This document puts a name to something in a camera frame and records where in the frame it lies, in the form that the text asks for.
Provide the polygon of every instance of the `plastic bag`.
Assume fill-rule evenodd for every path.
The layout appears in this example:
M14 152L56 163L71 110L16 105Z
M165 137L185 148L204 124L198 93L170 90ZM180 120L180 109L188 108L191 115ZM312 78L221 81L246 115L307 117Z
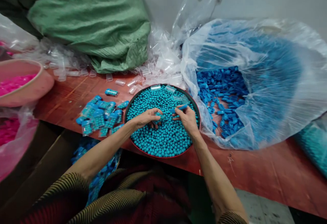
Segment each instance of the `plastic bag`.
M327 44L289 20L213 20L183 45L181 71L202 118L202 132L222 148L279 143L327 110ZM244 128L223 139L199 96L197 71L238 66L250 92L236 109Z
M295 139L327 178L327 113L308 124Z
M187 89L181 75L180 45L212 16L218 0L183 0L171 34L158 26L152 26L149 35L149 59L136 68L146 80L144 86L158 83L171 84Z
M0 109L0 121L4 118L18 118L20 122L15 139L0 146L0 181L15 168L34 137L38 120L33 117L33 109L34 105Z
M45 69L59 69L59 81L65 81L67 75L78 76L71 70L80 71L92 66L87 55L54 43L48 38L42 38L39 41L1 14L0 45L10 51L14 59L35 60L40 62Z

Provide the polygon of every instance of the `red bowl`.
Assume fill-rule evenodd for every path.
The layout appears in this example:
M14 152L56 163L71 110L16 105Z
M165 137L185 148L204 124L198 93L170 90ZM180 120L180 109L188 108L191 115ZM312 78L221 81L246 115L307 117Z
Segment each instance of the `red bowl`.
M128 104L127 108L126 108L126 111L125 111L124 123L126 123L128 109L130 108L130 106L131 106L131 104L133 103L134 99L135 99L137 96L139 96L139 94L142 93L144 90L151 88L151 86L148 86L148 87L146 87L146 88L144 88L144 89L138 91L138 92L134 95L134 97L131 99L131 101L129 102L129 104ZM170 85L170 86L176 88L178 91L182 92L183 94L185 94L185 95L188 97L188 99L190 100L191 104L192 104L193 107L194 107L195 113L197 114L197 116L198 116L198 118L199 118L198 128L200 128L200 124L201 124L200 112L199 112L199 108L198 108L197 104L195 103L195 101L193 100L193 98L192 98L192 97L189 95L189 93L187 93L185 90L182 90L181 88L176 87L176 86L173 86L173 85ZM150 154L146 153L145 151L142 151L140 148L138 148L137 145L134 144L134 141L132 140L131 137L130 137L129 139L130 139L130 141L132 142L132 144L133 144L133 145L134 145L134 146L135 146L139 151L143 152L143 153L146 154L146 155L149 155L150 157L158 158L158 159L169 159L169 158L175 158L175 157L178 157L178 156L180 156L180 155L183 155L185 152L187 152L187 151L188 151L188 150L193 146L193 143L192 143L192 144L190 145L189 148L187 148L184 152L182 152L181 154L176 155L176 156L172 156L172 157L158 157L158 156L150 155Z

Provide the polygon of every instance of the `pile of beads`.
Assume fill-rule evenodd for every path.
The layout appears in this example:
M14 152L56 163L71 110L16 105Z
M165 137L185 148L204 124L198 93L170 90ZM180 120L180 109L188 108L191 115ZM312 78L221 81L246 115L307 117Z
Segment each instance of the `pile of beads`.
M185 96L179 90L174 91L173 94L176 97ZM133 100L127 110L127 121L151 108L158 108L163 112L158 129L144 126L131 136L133 143L145 153L157 157L172 157L182 154L192 144L182 122L172 120L170 109L183 105L183 103L181 100L172 99L171 96L172 92L165 86L160 88L156 86L152 90L148 88ZM199 125L198 115L196 115L196 120Z
M213 114L215 112L215 104L220 109L217 111L217 114L222 116L219 125L222 129L221 136L223 138L236 133L244 127L235 110L245 104L242 96L249 94L249 91L237 66L214 71L198 72L197 81L200 88L199 96L201 100L206 105L209 103L207 107L209 113ZM220 103L221 101L227 104L227 108ZM214 127L213 133L216 133L218 125L214 121L212 123Z
M13 78L10 78L8 80L0 82L0 96L3 96L5 94L8 94L21 86L28 83L30 80L32 80L36 74L34 75L26 75L26 76L16 76Z

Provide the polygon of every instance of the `red tabletop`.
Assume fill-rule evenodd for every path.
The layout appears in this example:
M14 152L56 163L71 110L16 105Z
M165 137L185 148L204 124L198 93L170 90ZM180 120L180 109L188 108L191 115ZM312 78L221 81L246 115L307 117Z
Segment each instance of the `red tabletop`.
M126 83L134 77L130 74L113 76L114 80L122 78ZM107 88L119 91L118 96L106 96ZM34 115L40 120L81 133L81 126L75 119L87 102L95 95L100 95L105 101L131 100L133 95L128 90L127 85L121 87L114 81L107 82L105 75L67 77L65 82L56 81L53 89L40 99ZM98 139L98 132L91 137ZM327 219L327 180L292 138L258 151L223 150L209 138L205 140L235 188ZM130 141L122 148L147 156ZM176 158L155 160L202 175L193 147Z

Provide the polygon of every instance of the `small plastic vial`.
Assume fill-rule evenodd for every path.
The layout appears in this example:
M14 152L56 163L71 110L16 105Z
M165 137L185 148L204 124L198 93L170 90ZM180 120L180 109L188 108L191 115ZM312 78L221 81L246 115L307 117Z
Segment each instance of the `small plastic vial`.
M106 101L98 101L98 102L96 103L96 105L97 105L98 107L100 107L101 109L107 109L108 106L110 105L110 102L106 102Z
M128 106L129 101L124 101L123 103L117 106L118 109L125 109Z
M135 91L137 90L137 87L135 85L132 85L131 88L129 89L130 94L135 94Z
M152 85L150 88L151 88L151 91L157 91L161 88L161 85L160 84Z
M106 128L106 127L102 127L102 128L100 128L100 130L99 130L99 137L107 137L107 135L108 135L108 128Z
M79 124L79 125L82 125L82 122L87 120L88 118L87 117L79 117L76 119L76 123Z
M90 70L89 77L96 77L96 72L94 70Z
M117 95L118 95L118 91L116 91L116 90L112 90L112 89L107 89L107 90L105 91L105 94L106 94L106 95L110 95L110 96L117 96Z
M90 103L96 104L99 100L102 100L101 96L96 95L92 100L90 100Z
M107 81L113 81L113 77L111 73L106 74L106 80Z
M113 126L116 123L117 117L118 117L118 114L116 114L116 113L110 113L109 114L109 117L108 117L108 120L105 123L105 127L106 128L109 128L109 129L112 129Z
M124 124L121 124L121 125L119 125L119 126L117 126L117 127L114 127L112 130L111 130L111 134L114 134L114 133L116 133L122 126L124 126Z
M114 113L117 114L116 123L121 123L122 120L123 120L123 111L122 110L116 110Z
M81 115L83 117L87 117L87 118L92 118L93 113L95 112L95 110L98 109L98 106L96 104L93 103L87 103L86 106L84 107L84 109L81 112Z
M86 120L82 122L82 134L83 136L88 136L92 134L92 123L90 120Z
M171 94L173 94L173 93L176 91L176 89L175 89L173 86L170 86L170 85L168 85L168 84L167 84L165 90L166 90L168 93L171 93Z
M117 85L119 85L119 86L124 86L125 85L125 81L124 80L122 80L122 79L117 79L116 81L115 81L115 83L117 84Z
M103 117L103 110L96 109L92 117L93 131L100 129L105 125L105 119Z

